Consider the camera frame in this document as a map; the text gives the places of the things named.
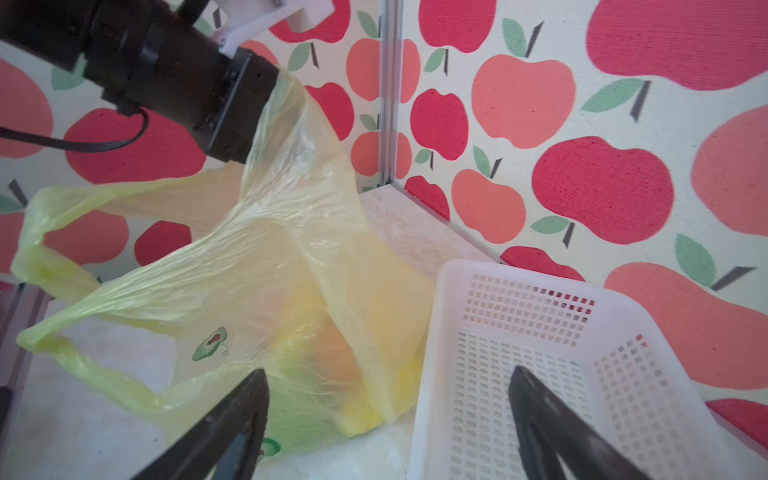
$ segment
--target apple wallpaper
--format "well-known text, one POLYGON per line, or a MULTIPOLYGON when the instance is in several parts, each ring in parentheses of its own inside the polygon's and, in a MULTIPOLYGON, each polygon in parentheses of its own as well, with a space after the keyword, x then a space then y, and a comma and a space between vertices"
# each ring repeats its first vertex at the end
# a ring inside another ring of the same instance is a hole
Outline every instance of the apple wallpaper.
MULTIPOLYGON (((361 191, 379 170, 380 0, 243 44, 329 118, 361 191)), ((403 0, 396 183, 492 257, 622 292, 709 407, 768 447, 768 3, 403 0)), ((208 5, 195 25, 226 22, 208 5)), ((0 124, 129 137, 101 90, 0 45, 0 124)), ((0 281, 43 187, 183 177, 221 163, 150 113, 135 144, 73 154, 0 139, 0 281)), ((91 212, 46 244, 110 280, 191 242, 91 212)))
POLYGON ((768 446, 768 3, 404 3, 396 182, 501 262, 638 301, 768 446))

